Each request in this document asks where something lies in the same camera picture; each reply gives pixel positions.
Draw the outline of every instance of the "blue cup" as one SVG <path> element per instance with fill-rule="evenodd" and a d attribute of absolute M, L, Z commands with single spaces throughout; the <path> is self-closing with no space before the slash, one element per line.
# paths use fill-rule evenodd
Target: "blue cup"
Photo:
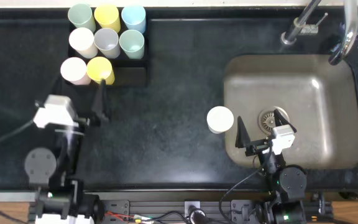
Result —
<path fill-rule="evenodd" d="M 146 10 L 142 6 L 125 7 L 121 17 L 128 29 L 137 30 L 142 34 L 146 31 Z"/>

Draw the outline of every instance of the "backsplash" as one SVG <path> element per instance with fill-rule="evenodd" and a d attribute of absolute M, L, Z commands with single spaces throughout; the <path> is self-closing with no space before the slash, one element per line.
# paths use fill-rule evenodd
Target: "backsplash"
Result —
<path fill-rule="evenodd" d="M 0 7 L 71 7 L 76 3 L 97 6 L 113 2 L 118 7 L 140 4 L 147 7 L 196 7 L 196 6 L 304 6 L 310 0 L 0 0 Z M 343 0 L 322 0 L 320 6 L 343 5 Z"/>

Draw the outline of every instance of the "wooden floor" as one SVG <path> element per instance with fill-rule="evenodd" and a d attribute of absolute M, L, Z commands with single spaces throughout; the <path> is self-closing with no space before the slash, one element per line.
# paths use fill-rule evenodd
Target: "wooden floor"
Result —
<path fill-rule="evenodd" d="M 358 224 L 358 202 L 333 202 L 335 218 Z M 0 203 L 0 209 L 20 220 L 27 220 L 28 203 Z M 0 224 L 11 224 L 0 217 Z"/>

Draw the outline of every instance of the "metal faucet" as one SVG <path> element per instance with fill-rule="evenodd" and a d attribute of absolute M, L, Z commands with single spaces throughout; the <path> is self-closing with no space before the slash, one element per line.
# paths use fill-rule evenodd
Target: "metal faucet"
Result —
<path fill-rule="evenodd" d="M 292 45 L 298 35 L 315 35 L 318 33 L 318 26 L 327 16 L 324 15 L 316 25 L 308 25 L 306 21 L 310 14 L 316 9 L 321 0 L 312 0 L 305 7 L 300 17 L 295 18 L 291 27 L 281 35 L 281 41 L 285 45 Z M 344 0 L 344 10 L 346 18 L 346 30 L 342 43 L 339 44 L 335 52 L 330 56 L 328 62 L 337 65 L 349 53 L 356 40 L 358 30 L 357 1 Z"/>

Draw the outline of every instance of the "sink basin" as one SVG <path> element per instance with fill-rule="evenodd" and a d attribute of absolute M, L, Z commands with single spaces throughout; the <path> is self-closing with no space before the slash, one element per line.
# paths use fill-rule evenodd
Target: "sink basin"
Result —
<path fill-rule="evenodd" d="M 241 116 L 251 141 L 270 135 L 278 108 L 298 130 L 287 164 L 309 169 L 345 169 L 358 164 L 358 104 L 348 64 L 328 64 L 328 55 L 244 55 L 229 62 L 224 104 Z M 237 124 L 226 132 L 226 151 L 240 166 L 253 157 L 234 146 Z"/>

